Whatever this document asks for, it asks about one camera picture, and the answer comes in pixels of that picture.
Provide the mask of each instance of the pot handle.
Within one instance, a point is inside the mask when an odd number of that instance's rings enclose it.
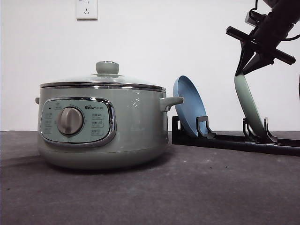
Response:
[[[160,111],[167,112],[173,105],[183,103],[183,97],[163,97],[159,99]]]

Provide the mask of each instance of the white wall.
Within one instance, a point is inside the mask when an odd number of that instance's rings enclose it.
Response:
[[[1,1],[1,130],[36,130],[39,85],[95,72],[95,63],[120,63],[120,74],[166,87],[187,75],[198,88],[213,130],[241,130],[244,117],[233,76],[240,56],[228,26],[249,33],[254,0],[99,0],[98,21],[77,21],[75,0]],[[259,12],[270,8],[259,1]],[[300,33],[300,23],[290,36]],[[296,57],[276,60],[247,75],[270,130],[300,130],[300,40],[279,49]],[[176,114],[173,108],[171,117]]]

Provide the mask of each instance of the wall socket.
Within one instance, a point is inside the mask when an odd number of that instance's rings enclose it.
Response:
[[[76,0],[77,20],[97,20],[98,0]]]

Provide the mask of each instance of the dark gray surface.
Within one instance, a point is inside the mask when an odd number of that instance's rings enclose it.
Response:
[[[299,225],[300,157],[170,145],[142,166],[84,172],[48,165],[36,132],[2,132],[1,224]]]

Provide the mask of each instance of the electric hot pot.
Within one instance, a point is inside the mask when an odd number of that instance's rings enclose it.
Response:
[[[76,169],[132,166],[162,154],[167,111],[183,102],[165,88],[118,75],[111,61],[97,74],[41,84],[38,150],[51,164]]]

